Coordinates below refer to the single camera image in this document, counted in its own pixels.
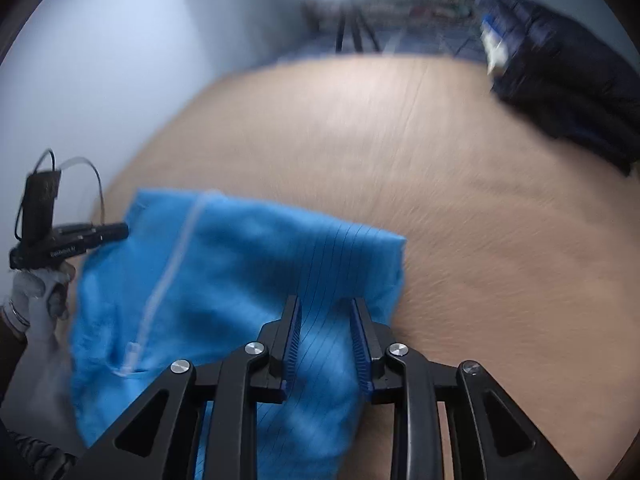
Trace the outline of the left white gloved hand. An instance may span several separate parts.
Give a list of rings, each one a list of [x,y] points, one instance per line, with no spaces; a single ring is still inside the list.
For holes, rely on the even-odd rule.
[[[63,262],[57,268],[17,271],[9,298],[2,306],[3,319],[15,336],[48,340],[67,313],[68,285],[76,269]]]

